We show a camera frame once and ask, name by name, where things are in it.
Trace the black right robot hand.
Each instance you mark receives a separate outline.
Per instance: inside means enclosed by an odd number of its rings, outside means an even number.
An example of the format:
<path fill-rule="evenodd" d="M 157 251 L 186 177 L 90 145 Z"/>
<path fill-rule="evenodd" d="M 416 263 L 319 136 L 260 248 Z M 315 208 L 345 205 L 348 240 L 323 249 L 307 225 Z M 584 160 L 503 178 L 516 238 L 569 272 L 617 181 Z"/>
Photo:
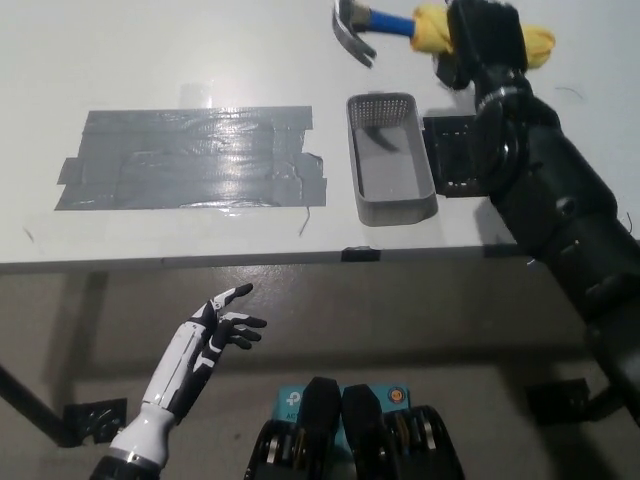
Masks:
<path fill-rule="evenodd" d="M 446 26 L 452 51 L 436 56 L 436 76 L 447 87 L 473 85 L 477 95 L 518 86 L 528 70 L 517 10 L 499 1 L 448 3 Z"/>

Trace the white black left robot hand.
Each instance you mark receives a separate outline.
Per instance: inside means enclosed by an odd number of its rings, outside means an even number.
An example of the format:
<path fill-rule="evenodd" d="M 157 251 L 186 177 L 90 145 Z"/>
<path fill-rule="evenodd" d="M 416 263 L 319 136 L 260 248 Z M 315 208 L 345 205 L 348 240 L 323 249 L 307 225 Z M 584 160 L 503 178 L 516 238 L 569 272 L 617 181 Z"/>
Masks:
<path fill-rule="evenodd" d="M 191 410 L 219 363 L 224 348 L 249 350 L 267 322 L 225 308 L 253 290 L 251 283 L 207 300 L 176 330 L 142 399 L 141 411 L 162 410 L 179 423 Z"/>

